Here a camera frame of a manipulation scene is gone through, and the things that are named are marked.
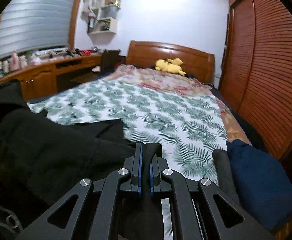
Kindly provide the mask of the black large garment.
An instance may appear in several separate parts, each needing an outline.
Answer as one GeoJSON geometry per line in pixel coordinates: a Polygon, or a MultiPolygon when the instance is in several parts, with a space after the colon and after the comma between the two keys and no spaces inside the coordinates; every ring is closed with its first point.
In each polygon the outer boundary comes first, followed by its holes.
{"type": "Polygon", "coordinates": [[[0,239],[14,239],[80,180],[119,170],[136,146],[119,119],[60,125],[30,110],[19,81],[0,84],[0,239]]]}

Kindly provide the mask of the green leaf pattern bedsheet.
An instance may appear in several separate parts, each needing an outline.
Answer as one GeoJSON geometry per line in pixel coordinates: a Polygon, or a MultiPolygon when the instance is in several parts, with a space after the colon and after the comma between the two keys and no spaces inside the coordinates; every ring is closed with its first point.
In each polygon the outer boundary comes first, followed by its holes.
{"type": "Polygon", "coordinates": [[[217,98],[160,92],[125,81],[97,80],[29,103],[50,120],[70,125],[119,119],[133,142],[162,146],[168,167],[188,179],[217,181],[214,150],[227,148],[217,98]]]}

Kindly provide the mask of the folded dark grey garment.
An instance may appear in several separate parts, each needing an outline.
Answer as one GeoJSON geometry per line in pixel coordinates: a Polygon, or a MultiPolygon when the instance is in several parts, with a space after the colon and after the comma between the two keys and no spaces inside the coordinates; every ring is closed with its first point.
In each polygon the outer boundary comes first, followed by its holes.
{"type": "Polygon", "coordinates": [[[238,203],[239,197],[234,185],[230,160],[227,152],[225,150],[213,150],[212,157],[217,172],[219,188],[238,203]]]}

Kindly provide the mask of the floral quilt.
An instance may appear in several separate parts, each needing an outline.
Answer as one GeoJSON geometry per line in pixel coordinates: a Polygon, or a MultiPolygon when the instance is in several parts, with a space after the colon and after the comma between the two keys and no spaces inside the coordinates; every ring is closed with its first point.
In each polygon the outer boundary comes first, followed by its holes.
{"type": "Polygon", "coordinates": [[[224,103],[221,96],[217,94],[215,87],[211,84],[205,85],[194,78],[124,64],[121,64],[113,73],[107,75],[104,79],[107,81],[123,81],[130,85],[137,85],[158,92],[190,96],[193,98],[196,96],[212,96],[212,101],[218,105],[223,124],[226,126],[228,141],[232,142],[235,139],[240,139],[249,145],[252,144],[230,111],[230,108],[226,106],[226,103],[224,103]]]}

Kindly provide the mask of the folded navy blue garment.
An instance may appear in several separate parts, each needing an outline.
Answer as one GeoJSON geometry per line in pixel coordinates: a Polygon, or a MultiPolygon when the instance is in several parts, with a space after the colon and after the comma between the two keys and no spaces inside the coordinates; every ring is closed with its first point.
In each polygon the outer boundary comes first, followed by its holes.
{"type": "Polygon", "coordinates": [[[292,184],[283,166],[239,139],[226,144],[243,209],[266,229],[277,231],[292,218],[292,184]]]}

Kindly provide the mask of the yellow plush toy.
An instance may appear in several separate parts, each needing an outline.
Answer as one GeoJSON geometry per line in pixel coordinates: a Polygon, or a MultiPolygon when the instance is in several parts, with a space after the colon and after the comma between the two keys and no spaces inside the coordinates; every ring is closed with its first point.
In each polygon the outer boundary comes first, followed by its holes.
{"type": "Polygon", "coordinates": [[[170,74],[179,74],[181,76],[185,76],[186,73],[182,70],[181,65],[183,61],[179,58],[175,59],[160,59],[155,62],[155,69],[161,72],[167,72],[170,74]]]}

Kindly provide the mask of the dark wooden chair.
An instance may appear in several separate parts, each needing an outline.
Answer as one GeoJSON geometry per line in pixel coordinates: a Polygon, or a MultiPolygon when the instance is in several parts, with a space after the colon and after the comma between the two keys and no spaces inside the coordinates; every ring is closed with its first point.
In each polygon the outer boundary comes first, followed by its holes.
{"type": "Polygon", "coordinates": [[[120,53],[121,50],[104,50],[100,60],[100,72],[102,74],[113,70],[114,66],[120,61],[120,53]]]}

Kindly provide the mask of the wooden headboard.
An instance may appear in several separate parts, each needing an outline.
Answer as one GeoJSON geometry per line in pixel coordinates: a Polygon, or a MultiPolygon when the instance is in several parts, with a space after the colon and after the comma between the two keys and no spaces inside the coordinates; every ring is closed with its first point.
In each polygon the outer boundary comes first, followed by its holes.
{"type": "Polygon", "coordinates": [[[179,58],[182,70],[203,83],[212,83],[215,74],[215,56],[200,50],[175,44],[131,41],[126,57],[126,64],[148,68],[159,59],[179,58]]]}

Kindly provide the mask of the long wooden desk cabinet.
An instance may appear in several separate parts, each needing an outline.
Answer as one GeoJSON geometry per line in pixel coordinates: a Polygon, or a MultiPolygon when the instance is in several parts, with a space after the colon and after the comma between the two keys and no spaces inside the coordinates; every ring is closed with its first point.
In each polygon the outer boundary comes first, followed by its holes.
{"type": "Polygon", "coordinates": [[[20,82],[24,100],[44,98],[58,92],[58,76],[98,66],[101,59],[102,54],[93,54],[50,61],[8,74],[0,78],[0,83],[16,79],[20,82]]]}

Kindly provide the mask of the louvered wooden wardrobe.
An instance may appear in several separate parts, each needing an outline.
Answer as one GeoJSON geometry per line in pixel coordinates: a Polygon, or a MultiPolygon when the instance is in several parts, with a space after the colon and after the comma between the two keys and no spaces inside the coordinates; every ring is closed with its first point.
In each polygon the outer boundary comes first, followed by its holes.
{"type": "Polygon", "coordinates": [[[271,155],[292,151],[292,15],[280,0],[229,0],[219,89],[271,155]]]}

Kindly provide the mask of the pink bottle on desk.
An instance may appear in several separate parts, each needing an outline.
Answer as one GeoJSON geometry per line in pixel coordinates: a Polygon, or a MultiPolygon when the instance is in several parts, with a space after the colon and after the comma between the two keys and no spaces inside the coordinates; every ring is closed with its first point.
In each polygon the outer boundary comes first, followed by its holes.
{"type": "Polygon", "coordinates": [[[9,59],[10,72],[15,72],[20,69],[20,59],[17,52],[14,51],[9,59]]]}

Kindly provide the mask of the grey window blind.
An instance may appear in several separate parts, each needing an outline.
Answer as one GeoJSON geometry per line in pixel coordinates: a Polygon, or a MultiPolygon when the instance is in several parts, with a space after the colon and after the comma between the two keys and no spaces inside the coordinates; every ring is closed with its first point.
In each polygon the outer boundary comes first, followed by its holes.
{"type": "Polygon", "coordinates": [[[11,0],[0,19],[0,59],[69,44],[74,0],[11,0]]]}

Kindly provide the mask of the white wall shelf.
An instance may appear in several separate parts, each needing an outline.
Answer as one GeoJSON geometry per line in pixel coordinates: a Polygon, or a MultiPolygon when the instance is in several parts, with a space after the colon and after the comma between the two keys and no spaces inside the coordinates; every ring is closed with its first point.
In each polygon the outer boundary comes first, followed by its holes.
{"type": "Polygon", "coordinates": [[[121,0],[83,0],[82,15],[87,17],[87,33],[117,33],[121,0]]]}

